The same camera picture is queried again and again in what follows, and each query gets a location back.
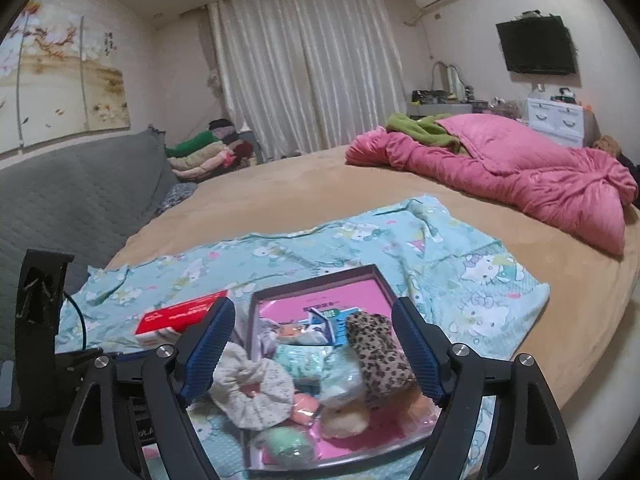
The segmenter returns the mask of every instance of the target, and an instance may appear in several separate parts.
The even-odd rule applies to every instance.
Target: leopard print pouch
[[[367,404],[414,386],[415,376],[382,314],[356,312],[346,319],[347,339],[360,359]]]

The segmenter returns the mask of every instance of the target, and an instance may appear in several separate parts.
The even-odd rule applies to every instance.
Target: pink quilt
[[[389,165],[482,198],[516,206],[587,243],[622,254],[623,205],[638,195],[629,171],[605,152],[564,148],[500,116],[458,115],[438,121],[471,156],[419,144],[383,127],[358,136],[346,158],[358,166]]]

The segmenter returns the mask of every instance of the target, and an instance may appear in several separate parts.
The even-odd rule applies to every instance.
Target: curtain
[[[269,158],[351,142],[406,108],[383,0],[209,6],[226,106]]]

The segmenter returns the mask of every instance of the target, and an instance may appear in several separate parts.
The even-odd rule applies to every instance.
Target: grey headboard
[[[15,294],[27,248],[75,254],[65,290],[76,292],[87,266],[109,263],[176,182],[164,135],[151,127],[0,171],[0,362],[14,353]]]

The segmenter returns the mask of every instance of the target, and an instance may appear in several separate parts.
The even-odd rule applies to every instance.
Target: white drawer cabinet
[[[591,146],[595,140],[593,115],[578,105],[543,99],[527,99],[529,126],[572,148]]]

